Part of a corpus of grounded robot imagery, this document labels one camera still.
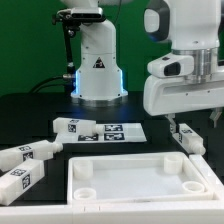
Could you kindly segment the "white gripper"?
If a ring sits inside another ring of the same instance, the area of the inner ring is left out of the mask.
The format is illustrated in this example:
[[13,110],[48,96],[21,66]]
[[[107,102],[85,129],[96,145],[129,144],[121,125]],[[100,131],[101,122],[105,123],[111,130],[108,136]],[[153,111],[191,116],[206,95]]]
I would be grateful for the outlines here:
[[213,73],[205,83],[190,84],[183,77],[160,79],[147,78],[144,86],[143,107],[151,116],[165,115],[171,134],[176,133],[175,114],[211,109],[213,127],[224,107],[224,72]]

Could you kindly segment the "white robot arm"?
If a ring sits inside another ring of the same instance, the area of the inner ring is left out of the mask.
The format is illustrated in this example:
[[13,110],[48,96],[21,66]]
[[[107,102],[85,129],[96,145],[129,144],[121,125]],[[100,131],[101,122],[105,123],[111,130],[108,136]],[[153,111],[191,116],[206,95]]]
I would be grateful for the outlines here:
[[63,18],[81,27],[81,64],[74,73],[74,100],[88,105],[127,95],[123,71],[142,85],[151,116],[224,108],[224,66],[218,64],[224,0],[150,0],[120,29],[101,7],[117,0],[61,0]]

